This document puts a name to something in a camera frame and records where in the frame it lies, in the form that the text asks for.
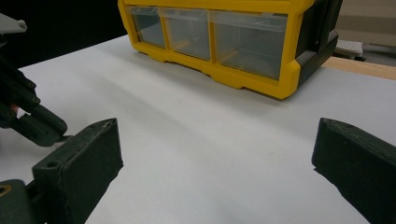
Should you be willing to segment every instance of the dark background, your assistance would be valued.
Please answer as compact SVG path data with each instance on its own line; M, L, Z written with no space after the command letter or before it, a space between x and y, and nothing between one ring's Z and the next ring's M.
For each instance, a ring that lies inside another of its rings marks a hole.
M28 27L4 35L0 49L18 68L126 35L117 0L9 0L0 6L0 13Z

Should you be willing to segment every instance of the wooden surface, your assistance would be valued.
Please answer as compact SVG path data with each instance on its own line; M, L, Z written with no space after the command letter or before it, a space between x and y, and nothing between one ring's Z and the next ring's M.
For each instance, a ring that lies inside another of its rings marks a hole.
M396 67L382 64L364 63L349 59L331 57L325 64L323 64L323 66L372 77L382 77L396 80Z

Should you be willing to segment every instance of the yellow storage bin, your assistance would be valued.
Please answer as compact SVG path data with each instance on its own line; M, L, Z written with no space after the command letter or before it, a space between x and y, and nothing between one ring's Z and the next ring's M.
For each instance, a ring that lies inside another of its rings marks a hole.
M133 47L278 99L332 55L342 0L119 0Z

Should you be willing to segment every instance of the plastic drawer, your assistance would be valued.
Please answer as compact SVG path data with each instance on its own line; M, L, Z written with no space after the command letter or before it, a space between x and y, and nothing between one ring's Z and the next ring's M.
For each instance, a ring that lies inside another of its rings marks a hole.
M212 12L221 64L279 80L287 15Z
M157 7L129 7L130 13L134 17L139 40L157 47L165 48L163 40L163 28Z
M170 48L192 57L209 60L207 10L161 8L165 18Z

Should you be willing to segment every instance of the white table surface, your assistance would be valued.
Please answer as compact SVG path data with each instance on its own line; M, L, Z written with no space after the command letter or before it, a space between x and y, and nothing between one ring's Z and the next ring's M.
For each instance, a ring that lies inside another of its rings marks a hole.
M76 134L117 118L124 167L87 223L367 223L314 171L319 119L396 145L396 81L320 68L278 101L132 49L127 36L22 68ZM0 130L0 180L55 147Z

